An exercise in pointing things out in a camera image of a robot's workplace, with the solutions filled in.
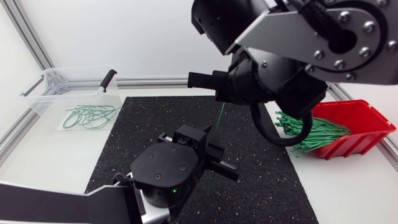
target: black rubber mat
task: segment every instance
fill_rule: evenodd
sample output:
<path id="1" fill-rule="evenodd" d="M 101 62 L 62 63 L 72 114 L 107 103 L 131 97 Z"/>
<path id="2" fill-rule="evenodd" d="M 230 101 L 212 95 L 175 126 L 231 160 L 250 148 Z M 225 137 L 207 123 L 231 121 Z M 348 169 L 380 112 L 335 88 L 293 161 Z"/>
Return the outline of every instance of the black rubber mat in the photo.
<path id="1" fill-rule="evenodd" d="M 87 186 L 110 184 L 157 137 L 187 124 L 215 126 L 222 103 L 214 96 L 126 98 Z M 264 125 L 276 130 L 267 112 Z M 233 182 L 206 171 L 174 223 L 318 223 L 284 147 L 267 142 L 249 108 L 227 104 L 220 124 L 224 161 L 240 166 Z"/>

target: black handle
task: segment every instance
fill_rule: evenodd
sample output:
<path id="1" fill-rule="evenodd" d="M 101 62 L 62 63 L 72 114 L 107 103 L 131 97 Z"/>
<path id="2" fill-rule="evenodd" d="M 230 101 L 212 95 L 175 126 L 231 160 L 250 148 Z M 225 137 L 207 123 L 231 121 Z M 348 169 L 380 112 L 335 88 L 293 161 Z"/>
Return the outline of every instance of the black handle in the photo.
<path id="1" fill-rule="evenodd" d="M 111 70 L 108 72 L 108 74 L 106 74 L 104 80 L 102 80 L 100 86 L 101 86 L 101 87 L 104 87 L 104 92 L 105 92 L 105 93 L 106 93 L 106 88 L 108 87 L 109 83 L 111 82 L 113 76 L 114 76 L 115 74 L 117 74 L 117 73 L 118 73 L 117 71 L 111 69 Z"/>

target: bundle of green zip ties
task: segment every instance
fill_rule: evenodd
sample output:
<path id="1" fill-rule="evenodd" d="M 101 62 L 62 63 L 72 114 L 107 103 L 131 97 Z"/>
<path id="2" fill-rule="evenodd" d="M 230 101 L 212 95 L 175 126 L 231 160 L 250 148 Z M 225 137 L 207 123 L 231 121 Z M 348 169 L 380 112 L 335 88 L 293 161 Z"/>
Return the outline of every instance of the bundle of green zip ties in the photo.
<path id="1" fill-rule="evenodd" d="M 280 114 L 281 117 L 277 118 L 279 123 L 275 123 L 277 127 L 282 127 L 284 133 L 290 136 L 300 134 L 303 122 L 292 118 L 291 116 L 277 111 L 276 114 Z M 340 124 L 329 121 L 323 118 L 313 118 L 313 124 L 310 134 L 301 143 L 294 146 L 291 152 L 302 150 L 302 153 L 297 154 L 296 157 L 300 157 L 306 153 L 312 152 L 324 146 L 328 146 L 337 139 L 343 136 L 351 135 L 351 130 Z"/>
<path id="2" fill-rule="evenodd" d="M 119 108 L 105 105 L 77 105 L 69 117 L 63 122 L 63 128 L 68 129 L 76 125 L 86 129 L 101 129 L 118 113 Z"/>

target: red plastic bin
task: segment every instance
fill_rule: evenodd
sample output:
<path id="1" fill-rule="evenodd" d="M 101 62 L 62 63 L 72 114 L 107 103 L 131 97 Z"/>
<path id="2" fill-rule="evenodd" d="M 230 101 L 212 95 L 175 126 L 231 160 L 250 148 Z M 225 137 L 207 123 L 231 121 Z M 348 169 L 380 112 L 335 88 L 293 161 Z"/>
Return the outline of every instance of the red plastic bin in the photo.
<path id="1" fill-rule="evenodd" d="M 353 133 L 315 151 L 326 160 L 335 156 L 348 157 L 354 153 L 364 155 L 396 130 L 394 125 L 364 100 L 319 103 L 312 109 L 312 113 L 314 117 L 342 124 Z"/>

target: clear plastic bin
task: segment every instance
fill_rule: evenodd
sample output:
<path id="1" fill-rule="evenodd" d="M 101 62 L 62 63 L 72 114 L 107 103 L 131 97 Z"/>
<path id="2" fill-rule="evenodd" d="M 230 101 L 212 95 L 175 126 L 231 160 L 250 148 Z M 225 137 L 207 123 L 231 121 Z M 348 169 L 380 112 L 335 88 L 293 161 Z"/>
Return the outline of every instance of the clear plastic bin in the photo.
<path id="1" fill-rule="evenodd" d="M 21 97 L 56 130 L 111 129 L 121 109 L 110 66 L 44 70 Z"/>

